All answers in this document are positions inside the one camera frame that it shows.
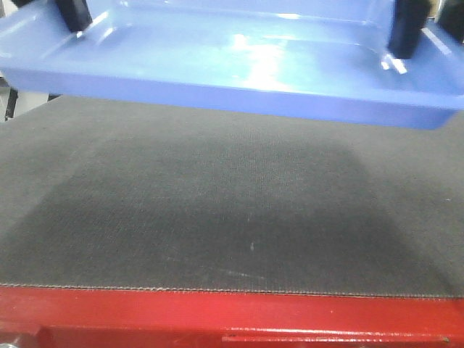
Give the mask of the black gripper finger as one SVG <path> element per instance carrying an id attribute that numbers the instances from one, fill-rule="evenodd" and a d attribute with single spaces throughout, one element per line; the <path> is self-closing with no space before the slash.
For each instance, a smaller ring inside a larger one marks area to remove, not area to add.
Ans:
<path id="1" fill-rule="evenodd" d="M 387 45 L 390 54 L 397 59 L 410 59 L 418 45 L 421 30 L 431 10 L 429 0 L 396 0 Z"/>
<path id="2" fill-rule="evenodd" d="M 56 0 L 55 2 L 70 32 L 83 31 L 92 23 L 86 0 Z"/>

